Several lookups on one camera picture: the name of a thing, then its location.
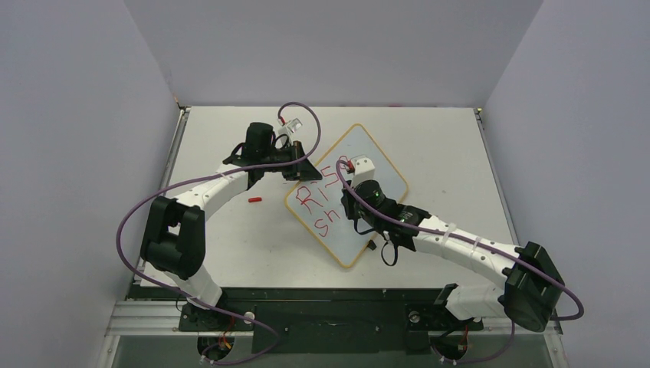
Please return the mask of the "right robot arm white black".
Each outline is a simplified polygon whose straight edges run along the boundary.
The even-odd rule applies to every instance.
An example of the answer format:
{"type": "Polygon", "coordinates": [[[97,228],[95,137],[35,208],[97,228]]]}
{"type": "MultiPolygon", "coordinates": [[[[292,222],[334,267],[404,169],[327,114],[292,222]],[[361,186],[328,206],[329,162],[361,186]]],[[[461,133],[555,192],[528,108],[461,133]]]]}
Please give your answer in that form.
{"type": "Polygon", "coordinates": [[[397,253],[400,248],[440,257],[489,280],[486,287],[445,287],[432,307],[434,321],[452,327],[475,317],[507,317],[533,332],[553,319],[564,281],[547,250],[489,242],[429,212],[386,197],[376,180],[342,190],[346,217],[365,222],[397,253]]]}

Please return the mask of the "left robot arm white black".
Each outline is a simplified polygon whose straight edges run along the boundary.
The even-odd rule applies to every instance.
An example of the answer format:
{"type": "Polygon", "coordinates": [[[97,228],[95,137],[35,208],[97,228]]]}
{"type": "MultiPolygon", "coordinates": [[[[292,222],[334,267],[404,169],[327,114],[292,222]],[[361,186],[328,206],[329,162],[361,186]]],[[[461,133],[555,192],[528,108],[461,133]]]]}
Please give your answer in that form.
{"type": "Polygon", "coordinates": [[[199,320],[208,329],[224,327],[229,310],[219,303],[223,290],[204,266],[206,222],[266,173],[280,173],[291,182],[323,178],[307,159],[302,143],[292,137],[301,125],[293,119],[274,130],[267,123],[251,123],[245,141],[223,160],[214,179],[202,180],[172,198],[159,195],[149,207],[140,256],[200,308],[199,320]]]}

